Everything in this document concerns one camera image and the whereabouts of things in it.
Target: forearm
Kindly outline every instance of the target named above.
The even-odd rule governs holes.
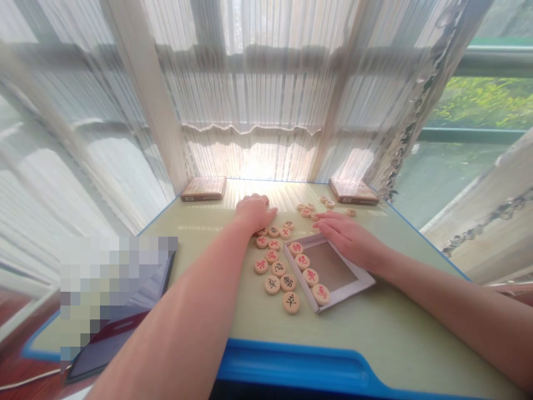
[[[533,308],[388,249],[376,273],[533,392]]]
[[[236,222],[223,229],[135,330],[89,399],[209,397],[250,236]]]

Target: blue table edge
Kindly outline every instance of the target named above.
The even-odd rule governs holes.
[[[137,236],[140,236],[177,199],[176,196]],[[391,203],[386,202],[415,232],[438,252],[461,276],[470,280]],[[59,316],[52,315],[26,342],[22,356],[43,361],[60,362],[59,353],[36,350],[33,341]],[[471,398],[450,394],[414,392],[386,386],[372,371],[368,361],[355,350],[297,344],[259,342],[229,338],[220,363],[217,379],[224,381],[259,383],[299,387],[319,391],[358,394],[390,399],[459,399]]]

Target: right hand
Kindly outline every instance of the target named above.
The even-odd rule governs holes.
[[[380,260],[390,249],[351,217],[328,211],[318,214],[313,225],[333,243],[340,253],[358,267],[379,273]]]

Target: red floor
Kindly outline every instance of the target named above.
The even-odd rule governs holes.
[[[0,292],[0,324],[24,306],[19,296],[6,300],[6,293]],[[29,317],[22,326],[0,344],[0,386],[25,381],[42,373],[59,368],[59,363],[37,361],[20,356],[22,347],[30,336],[59,309],[59,295]],[[96,377],[86,381],[63,386],[63,376],[59,373],[28,383],[19,388],[0,392],[0,400],[56,400],[75,393],[94,382]]]

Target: window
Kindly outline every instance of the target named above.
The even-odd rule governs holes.
[[[422,229],[533,127],[533,2],[496,0],[396,179]]]

